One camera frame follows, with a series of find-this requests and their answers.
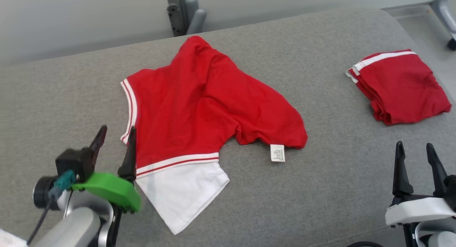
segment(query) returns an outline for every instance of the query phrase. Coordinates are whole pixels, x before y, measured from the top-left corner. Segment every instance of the gray fabric surface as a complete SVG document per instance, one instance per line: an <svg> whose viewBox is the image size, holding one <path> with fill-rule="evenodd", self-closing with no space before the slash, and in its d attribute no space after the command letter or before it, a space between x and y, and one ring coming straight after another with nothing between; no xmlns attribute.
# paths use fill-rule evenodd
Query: gray fabric surface
<svg viewBox="0 0 456 247"><path fill-rule="evenodd" d="M374 240L403 246L389 229L394 148L404 142L415 192L431 194L425 145L434 144L447 172L456 172L456 112L418 124L386 127L344 74L364 56L415 44L381 10L319 12L202 33L244 72L282 93L300 112L309 136L303 150L272 163L262 143L228 141L220 165L231 182L177 236L143 197L143 209L122 217L118 246L347 246ZM65 148L89 144L102 124L108 135L96 169L115 173L127 101L119 82L142 68L169 64L187 37L49 59L1 71L1 228L27 238L41 211L32 189L55 174ZM39 236L61 217L51 212Z"/></svg>

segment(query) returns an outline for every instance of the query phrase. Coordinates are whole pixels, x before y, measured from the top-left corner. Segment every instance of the red garment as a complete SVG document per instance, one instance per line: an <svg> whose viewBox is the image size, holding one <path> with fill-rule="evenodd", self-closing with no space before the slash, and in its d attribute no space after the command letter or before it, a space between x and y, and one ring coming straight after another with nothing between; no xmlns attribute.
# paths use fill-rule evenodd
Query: red garment
<svg viewBox="0 0 456 247"><path fill-rule="evenodd" d="M199 36L188 38L170 65L140 70L122 87L130 116L121 140L127 142L135 125L137 182L174 234L228 182L217 162L229 138L292 148L303 148L307 140L300 114L282 95L239 70ZM207 168L208 163L215 166ZM186 177L191 175L188 182L173 174L184 169Z"/></svg>
<svg viewBox="0 0 456 247"><path fill-rule="evenodd" d="M376 53L347 71L386 125L419 122L451 104L430 68L410 49Z"/></svg>

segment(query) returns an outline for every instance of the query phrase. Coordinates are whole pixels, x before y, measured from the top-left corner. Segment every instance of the teal connector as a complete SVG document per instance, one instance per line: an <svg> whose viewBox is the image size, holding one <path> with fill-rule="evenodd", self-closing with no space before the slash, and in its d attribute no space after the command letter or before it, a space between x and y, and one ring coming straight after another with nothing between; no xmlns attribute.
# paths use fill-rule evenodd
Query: teal connector
<svg viewBox="0 0 456 247"><path fill-rule="evenodd" d="M74 171L67 170L65 171L55 182L54 187L52 187L49 192L47 192L47 196L51 200L57 200L63 193L63 191L69 189L74 183L76 182L76 176Z"/></svg>

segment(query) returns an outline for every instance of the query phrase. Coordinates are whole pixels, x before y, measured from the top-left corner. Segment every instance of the folded red shorts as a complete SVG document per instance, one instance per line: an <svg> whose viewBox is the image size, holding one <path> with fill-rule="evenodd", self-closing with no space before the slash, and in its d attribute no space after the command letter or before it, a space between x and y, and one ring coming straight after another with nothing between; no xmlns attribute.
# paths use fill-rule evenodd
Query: folded red shorts
<svg viewBox="0 0 456 247"><path fill-rule="evenodd" d="M386 125L419 122L451 109L432 70L410 49L367 56L347 75L371 101L375 119Z"/></svg>

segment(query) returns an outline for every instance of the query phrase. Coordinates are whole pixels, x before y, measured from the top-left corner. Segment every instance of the black wheel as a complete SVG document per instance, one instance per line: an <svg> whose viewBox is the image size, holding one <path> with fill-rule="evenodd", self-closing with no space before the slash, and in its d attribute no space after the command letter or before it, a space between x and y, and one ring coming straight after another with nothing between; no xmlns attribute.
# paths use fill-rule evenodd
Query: black wheel
<svg viewBox="0 0 456 247"><path fill-rule="evenodd" d="M383 247L378 243L375 242L355 242L350 244L347 247Z"/></svg>
<svg viewBox="0 0 456 247"><path fill-rule="evenodd" d="M456 51L456 40L454 38L451 38L446 46L452 51Z"/></svg>

